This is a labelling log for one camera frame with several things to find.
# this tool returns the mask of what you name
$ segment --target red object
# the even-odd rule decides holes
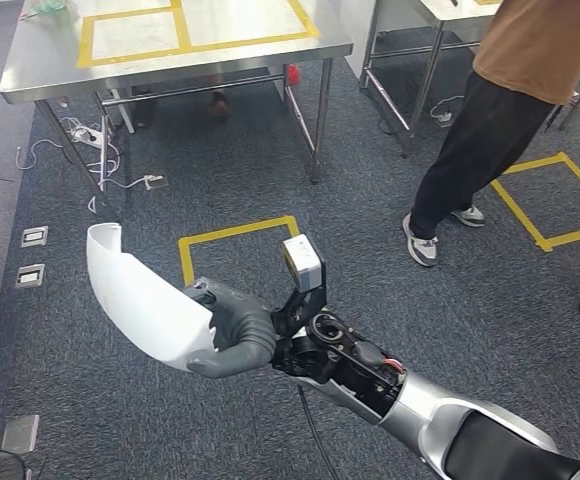
[[[301,72],[296,65],[288,65],[288,85],[293,87],[301,81]]]

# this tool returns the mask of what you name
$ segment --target brown shirt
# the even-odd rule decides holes
[[[580,80],[580,0],[503,0],[474,70],[501,87],[565,104]]]

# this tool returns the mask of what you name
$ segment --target red wire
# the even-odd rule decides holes
[[[403,369],[403,365],[401,364],[399,360],[395,360],[393,358],[384,358],[384,359],[384,365],[389,365],[390,367],[394,368],[399,373],[403,373],[405,370]]]

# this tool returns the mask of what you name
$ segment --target black pants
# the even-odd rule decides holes
[[[553,108],[472,72],[463,109],[421,180],[410,228],[430,240],[451,211],[470,208],[473,195],[517,161]]]

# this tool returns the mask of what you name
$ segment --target table top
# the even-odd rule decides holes
[[[67,0],[19,21],[0,93],[21,103],[350,52],[323,0]]]
[[[479,5],[475,0],[408,0],[410,4],[429,24],[438,27],[441,22],[444,28],[472,28],[486,25],[497,10],[498,3]]]

